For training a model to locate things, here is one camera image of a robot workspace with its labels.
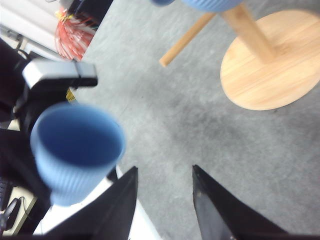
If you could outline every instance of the ribbed blue cup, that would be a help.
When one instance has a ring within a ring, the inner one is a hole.
[[[151,2],[153,2],[154,4],[159,5],[159,6],[169,5],[173,1],[174,0],[151,0]]]
[[[107,113],[81,104],[58,103],[37,119],[30,137],[52,204],[81,202],[125,152],[122,128]]]
[[[204,12],[224,12],[232,9],[243,0],[182,0],[189,6]]]

